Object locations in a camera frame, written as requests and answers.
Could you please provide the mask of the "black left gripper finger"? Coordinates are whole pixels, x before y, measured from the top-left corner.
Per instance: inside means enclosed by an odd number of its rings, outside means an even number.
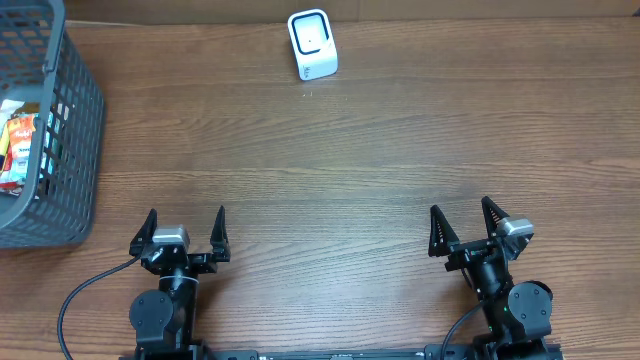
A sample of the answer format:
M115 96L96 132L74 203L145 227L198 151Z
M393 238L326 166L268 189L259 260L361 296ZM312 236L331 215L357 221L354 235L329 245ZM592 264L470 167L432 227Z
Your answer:
M141 255L145 246L148 245L157 228L158 215L155 209L151 209L143 225L130 242L129 254Z
M221 206L216 215L212 229L210 244L216 262L229 262L231 251L226 230L225 208Z

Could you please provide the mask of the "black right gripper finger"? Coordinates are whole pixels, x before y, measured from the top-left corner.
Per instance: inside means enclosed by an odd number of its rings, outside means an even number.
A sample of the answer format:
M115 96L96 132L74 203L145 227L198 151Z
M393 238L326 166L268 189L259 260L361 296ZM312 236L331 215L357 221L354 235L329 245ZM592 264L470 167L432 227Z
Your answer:
M430 236L428 255L430 257L448 256L460 240L444 213L437 205L430 208Z
M489 237L495 237L497 234L498 223L502 219L509 217L509 214L496 205L489 196L484 196L481 199L481 205L487 235Z

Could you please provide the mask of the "brown white snack pouch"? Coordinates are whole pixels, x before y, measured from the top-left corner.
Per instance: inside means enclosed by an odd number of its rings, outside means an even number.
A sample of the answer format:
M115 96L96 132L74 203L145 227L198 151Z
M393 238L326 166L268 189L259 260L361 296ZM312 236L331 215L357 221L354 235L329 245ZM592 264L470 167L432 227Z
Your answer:
M25 108L25 102L5 99L1 104L1 134L5 124L8 121L21 114L28 113ZM28 173L29 158L24 160L13 160L11 154L10 169L1 173L1 191L10 195L19 195L21 188L26 182Z

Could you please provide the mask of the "teal wet wipes packet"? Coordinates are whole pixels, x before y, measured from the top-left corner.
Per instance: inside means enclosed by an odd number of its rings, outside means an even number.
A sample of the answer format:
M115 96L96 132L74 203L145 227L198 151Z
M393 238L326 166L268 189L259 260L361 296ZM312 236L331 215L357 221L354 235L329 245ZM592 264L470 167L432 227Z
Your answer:
M60 135L61 123L54 116L53 112L50 112L48 115L47 127L48 130L45 131L41 169L53 175L57 166L57 161L54 159L54 156L60 157L62 152L62 145L57 139L57 136Z

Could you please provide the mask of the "red snack stick packet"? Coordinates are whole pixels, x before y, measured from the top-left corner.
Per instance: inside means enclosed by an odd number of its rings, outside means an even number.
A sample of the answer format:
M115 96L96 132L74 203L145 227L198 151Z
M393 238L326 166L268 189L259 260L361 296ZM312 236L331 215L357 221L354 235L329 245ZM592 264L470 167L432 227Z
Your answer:
M8 125L5 124L1 134L0 140L0 172L4 173L10 169L11 166L11 145L10 145L10 133Z

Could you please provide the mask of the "orange tissue packet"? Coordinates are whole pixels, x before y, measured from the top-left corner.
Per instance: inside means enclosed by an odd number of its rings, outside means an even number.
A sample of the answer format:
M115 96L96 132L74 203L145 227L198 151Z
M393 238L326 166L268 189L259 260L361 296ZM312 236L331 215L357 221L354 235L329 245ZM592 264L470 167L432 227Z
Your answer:
M13 160L24 160L30 156L36 114L21 114L8 121L10 148Z

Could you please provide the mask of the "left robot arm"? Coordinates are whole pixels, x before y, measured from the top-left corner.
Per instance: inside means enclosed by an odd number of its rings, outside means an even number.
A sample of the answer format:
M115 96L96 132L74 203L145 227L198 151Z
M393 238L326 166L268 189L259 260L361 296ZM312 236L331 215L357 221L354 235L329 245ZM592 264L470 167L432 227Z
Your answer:
M129 319L136 332L136 359L212 359L206 342L193 338L199 276L214 274L231 259L225 209L216 215L211 250L191 253L182 225L160 226L152 209L130 243L129 254L159 277L158 287L138 295Z

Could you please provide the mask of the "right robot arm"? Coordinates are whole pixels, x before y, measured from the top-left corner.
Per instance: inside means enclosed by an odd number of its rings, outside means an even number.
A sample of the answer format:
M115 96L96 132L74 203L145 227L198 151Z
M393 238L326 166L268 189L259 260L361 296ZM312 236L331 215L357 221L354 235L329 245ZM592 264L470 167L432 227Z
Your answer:
M481 205L487 237L466 243L438 206L430 208L428 255L445 257L448 272L461 272L478 304L452 325L437 349L425 354L438 359L561 359L561 347L545 341L552 333L552 290L535 280L516 284L509 272L509 263L534 235L533 223L509 215L488 196ZM484 314L488 332L469 345L452 346L456 331L478 312Z

